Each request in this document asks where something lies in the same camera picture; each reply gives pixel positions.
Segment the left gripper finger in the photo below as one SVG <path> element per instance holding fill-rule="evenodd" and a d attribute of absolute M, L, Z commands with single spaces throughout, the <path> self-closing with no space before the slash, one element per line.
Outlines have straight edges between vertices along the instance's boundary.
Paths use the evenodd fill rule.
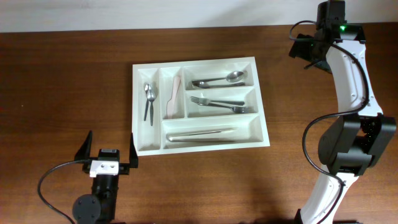
<path fill-rule="evenodd" d="M 83 142 L 83 144 L 81 145 L 81 147 L 79 148 L 77 153 L 75 154 L 75 157 L 74 157 L 75 161 L 80 161 L 83 159 L 90 158 L 92 139 L 93 139 L 93 132 L 92 132 L 92 130 L 90 130 L 88 132 L 88 135 L 87 135 L 85 141 Z"/>
<path fill-rule="evenodd" d="M 133 133 L 131 133 L 130 136 L 130 144 L 129 144 L 129 167 L 132 168 L 138 168 L 139 165 L 139 159 L 138 155 L 136 152 L 136 148 L 134 146 L 134 137 Z"/>

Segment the pink plastic knife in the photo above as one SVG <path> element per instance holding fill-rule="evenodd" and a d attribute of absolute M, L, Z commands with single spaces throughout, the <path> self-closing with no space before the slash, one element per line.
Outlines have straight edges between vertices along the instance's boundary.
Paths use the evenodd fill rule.
<path fill-rule="evenodd" d="M 172 119 L 172 116 L 174 114 L 175 101 L 177 99 L 177 93 L 180 88 L 180 82 L 181 82 L 181 77 L 179 75 L 174 77 L 172 85 L 172 94 L 166 106 L 167 119 Z"/>

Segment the small teaspoon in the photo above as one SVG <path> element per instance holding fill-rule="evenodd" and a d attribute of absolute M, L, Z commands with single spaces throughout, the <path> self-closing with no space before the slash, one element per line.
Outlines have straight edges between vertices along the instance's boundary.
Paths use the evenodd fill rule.
<path fill-rule="evenodd" d="M 154 106 L 153 106 L 153 102 L 156 99 L 156 93 L 155 93 L 154 87 L 150 83 L 146 83 L 144 90 L 146 92 L 146 98 L 147 98 L 146 108 L 145 108 L 145 112 L 144 112 L 144 121 L 147 118 L 147 112 L 149 112 L 149 114 L 150 114 L 150 125 L 153 126 L 153 122 L 154 122 Z"/>
<path fill-rule="evenodd" d="M 153 107 L 153 102 L 156 99 L 156 94 L 155 91 L 153 89 L 150 89 L 147 92 L 147 100 L 150 103 L 150 125 L 153 125 L 153 119 L 154 119 L 154 107 Z"/>

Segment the metal tongs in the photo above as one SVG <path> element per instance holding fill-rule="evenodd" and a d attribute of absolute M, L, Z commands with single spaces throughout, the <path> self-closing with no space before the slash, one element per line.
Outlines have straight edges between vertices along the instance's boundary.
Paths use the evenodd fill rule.
<path fill-rule="evenodd" d="M 235 132 L 233 128 L 212 129 L 207 131 L 196 131 L 189 133 L 174 133 L 166 135 L 169 142 L 228 142 Z"/>

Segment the large spoon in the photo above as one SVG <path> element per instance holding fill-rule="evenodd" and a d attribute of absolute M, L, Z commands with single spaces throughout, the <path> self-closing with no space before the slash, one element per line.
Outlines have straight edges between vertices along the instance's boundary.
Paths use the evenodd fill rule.
<path fill-rule="evenodd" d="M 210 79 L 204 79 L 204 80 L 192 80 L 192 83 L 213 82 L 213 81 L 219 81 L 219 80 L 226 80 L 227 82 L 234 83 L 234 82 L 238 82 L 238 81 L 242 80 L 246 75 L 247 75 L 247 71 L 233 71 L 225 77 L 210 78 Z"/>
<path fill-rule="evenodd" d="M 202 89 L 209 89 L 209 88 L 229 88 L 229 87 L 236 87 L 236 86 L 244 86 L 245 83 L 233 83 L 228 85 L 210 85 L 207 82 L 193 82 L 193 86 Z"/>

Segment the fork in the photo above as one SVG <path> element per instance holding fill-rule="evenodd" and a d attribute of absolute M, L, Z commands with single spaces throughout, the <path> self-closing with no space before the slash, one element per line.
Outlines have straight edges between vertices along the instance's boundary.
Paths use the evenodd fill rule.
<path fill-rule="evenodd" d="M 222 104 L 228 104 L 228 105 L 235 105 L 235 106 L 244 106 L 245 102 L 244 101 L 220 101 L 220 100 L 210 100 L 208 98 L 199 98 L 195 96 L 191 96 L 190 99 L 194 103 L 202 103 L 202 104 L 208 104 L 208 103 L 222 103 Z"/>
<path fill-rule="evenodd" d="M 207 106 L 218 107 L 218 108 L 227 108 L 234 113 L 238 114 L 246 114 L 246 113 L 253 113 L 254 110 L 250 107 L 242 107 L 242 106 L 225 106 L 225 105 L 218 105 L 214 103 L 207 104 Z"/>

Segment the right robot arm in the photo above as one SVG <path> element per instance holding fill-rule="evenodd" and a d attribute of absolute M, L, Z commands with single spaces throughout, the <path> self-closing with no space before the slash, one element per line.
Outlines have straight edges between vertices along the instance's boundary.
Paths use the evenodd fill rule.
<path fill-rule="evenodd" d="M 302 150 L 319 178 L 294 223 L 333 223 L 348 189 L 374 167 L 397 131 L 393 117 L 384 116 L 371 87 L 366 67 L 366 38 L 360 24 L 345 19 L 344 1 L 321 2 L 314 35 L 290 36 L 292 58 L 301 58 L 333 75 L 338 112 L 311 121 L 302 136 Z M 317 166 L 306 148 L 309 129 L 334 118 L 318 143 Z"/>

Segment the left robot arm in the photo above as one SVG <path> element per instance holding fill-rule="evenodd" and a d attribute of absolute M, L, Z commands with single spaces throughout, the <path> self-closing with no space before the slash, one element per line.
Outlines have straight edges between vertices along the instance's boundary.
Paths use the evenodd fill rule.
<path fill-rule="evenodd" d="M 131 169 L 137 168 L 139 159 L 133 135 L 130 135 L 128 163 L 120 161 L 117 149 L 100 149 L 96 157 L 91 157 L 92 139 L 93 132 L 90 131 L 74 157 L 75 162 L 83 165 L 82 171 L 93 179 L 91 193 L 75 200 L 72 214 L 77 223 L 111 223 L 116 214 L 119 177 L 129 175 Z"/>

